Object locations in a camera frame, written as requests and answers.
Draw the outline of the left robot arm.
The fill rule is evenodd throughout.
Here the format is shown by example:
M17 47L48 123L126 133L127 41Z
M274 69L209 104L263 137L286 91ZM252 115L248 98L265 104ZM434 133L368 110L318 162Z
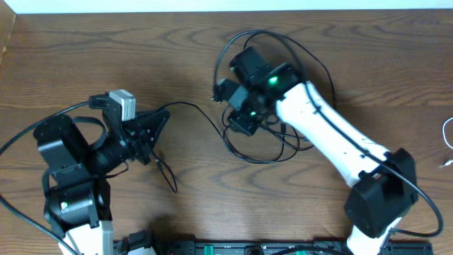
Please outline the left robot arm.
M36 127L33 136L48 165L42 176L45 218L62 239L63 254L161 254L159 241L147 230L113 239L108 180L121 164L151 161L169 117L163 109L142 112L126 122L115 120L93 144L76 123L99 124L96 118L59 115Z

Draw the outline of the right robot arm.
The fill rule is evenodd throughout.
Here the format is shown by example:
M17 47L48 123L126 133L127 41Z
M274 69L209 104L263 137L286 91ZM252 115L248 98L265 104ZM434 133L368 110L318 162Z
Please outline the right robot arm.
M378 254L390 232L418 201L415 162L404 149L390 152L352 126L290 63L268 64L254 47L230 61L237 82L221 81L233 107L234 131L253 135L274 114L303 134L350 187L345 213L353 223L346 246Z

